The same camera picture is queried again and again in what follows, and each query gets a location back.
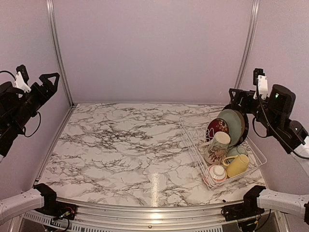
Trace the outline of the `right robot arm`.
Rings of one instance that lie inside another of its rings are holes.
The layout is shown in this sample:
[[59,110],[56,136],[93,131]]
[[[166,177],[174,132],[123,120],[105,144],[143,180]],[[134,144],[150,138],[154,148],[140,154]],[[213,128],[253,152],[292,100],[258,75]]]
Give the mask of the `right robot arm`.
[[[229,90],[228,107],[247,115],[252,114],[257,122],[266,128],[266,136],[274,137],[287,154],[293,154],[305,171],[309,170],[309,134],[302,124],[289,118],[296,95],[288,88],[273,85],[270,96],[262,99],[259,90]],[[309,196],[288,194],[256,185],[244,196],[236,216],[229,215],[227,220],[248,217],[251,214],[272,209],[297,216],[309,221]]]

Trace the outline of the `white coral pattern mug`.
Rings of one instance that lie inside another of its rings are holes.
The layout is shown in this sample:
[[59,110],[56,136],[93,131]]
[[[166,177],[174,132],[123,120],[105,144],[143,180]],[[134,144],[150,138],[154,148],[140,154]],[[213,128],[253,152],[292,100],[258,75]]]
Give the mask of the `white coral pattern mug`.
[[230,142],[230,136],[219,131],[211,141],[199,145],[198,150],[207,163],[219,165],[226,157]]

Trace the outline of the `yellow ceramic mug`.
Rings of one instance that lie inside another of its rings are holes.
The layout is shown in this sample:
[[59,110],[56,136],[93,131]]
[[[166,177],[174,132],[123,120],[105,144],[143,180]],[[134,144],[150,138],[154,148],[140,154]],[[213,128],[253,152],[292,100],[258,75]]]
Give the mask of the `yellow ceramic mug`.
[[238,174],[245,172],[249,165],[249,158],[244,155],[235,155],[224,158],[222,164],[226,167],[226,174],[232,178]]

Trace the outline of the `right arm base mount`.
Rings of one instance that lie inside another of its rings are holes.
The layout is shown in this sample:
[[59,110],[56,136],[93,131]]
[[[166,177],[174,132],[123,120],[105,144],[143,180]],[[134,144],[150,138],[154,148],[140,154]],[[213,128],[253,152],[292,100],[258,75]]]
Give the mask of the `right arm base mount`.
[[265,212],[265,210],[257,206],[257,198],[265,189],[265,186],[260,185],[252,187],[247,193],[244,194],[242,203],[224,206],[221,210],[221,214],[225,217],[226,221],[261,215]]

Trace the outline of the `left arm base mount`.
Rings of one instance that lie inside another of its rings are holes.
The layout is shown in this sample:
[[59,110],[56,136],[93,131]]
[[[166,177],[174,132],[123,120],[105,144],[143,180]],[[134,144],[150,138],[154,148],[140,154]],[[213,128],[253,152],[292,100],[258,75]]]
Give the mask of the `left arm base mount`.
[[74,220],[77,205],[71,203],[64,203],[57,201],[57,194],[46,184],[40,183],[33,186],[38,190],[44,198],[43,207],[35,209],[45,215],[54,216],[56,219],[62,219],[64,217],[69,220]]

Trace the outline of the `black striped rim plate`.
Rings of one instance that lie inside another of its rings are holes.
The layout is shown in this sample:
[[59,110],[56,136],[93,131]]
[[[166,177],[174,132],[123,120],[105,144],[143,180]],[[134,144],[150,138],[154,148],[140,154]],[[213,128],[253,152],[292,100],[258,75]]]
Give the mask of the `black striped rim plate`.
[[245,140],[245,138],[248,134],[249,126],[248,126],[248,118],[244,114],[242,114],[240,111],[238,111],[238,110],[235,110],[235,111],[240,114],[240,117],[242,119],[242,126],[243,126],[243,129],[244,129],[243,135],[241,136],[239,142],[235,145],[235,146],[238,146],[241,143],[243,143],[243,141]]

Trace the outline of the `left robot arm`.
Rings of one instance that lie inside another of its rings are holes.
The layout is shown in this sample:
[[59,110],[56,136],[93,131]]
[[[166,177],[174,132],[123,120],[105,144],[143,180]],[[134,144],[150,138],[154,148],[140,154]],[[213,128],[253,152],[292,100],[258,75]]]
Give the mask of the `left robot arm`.
[[[14,82],[0,86],[0,158],[3,160],[19,135],[26,134],[28,121],[39,115],[38,111],[57,92],[59,73],[42,74],[42,84],[29,80],[26,71],[17,69]],[[57,215],[61,204],[56,201],[56,192],[46,184],[34,185],[30,190],[2,199],[0,202],[0,223],[31,210],[43,210]]]

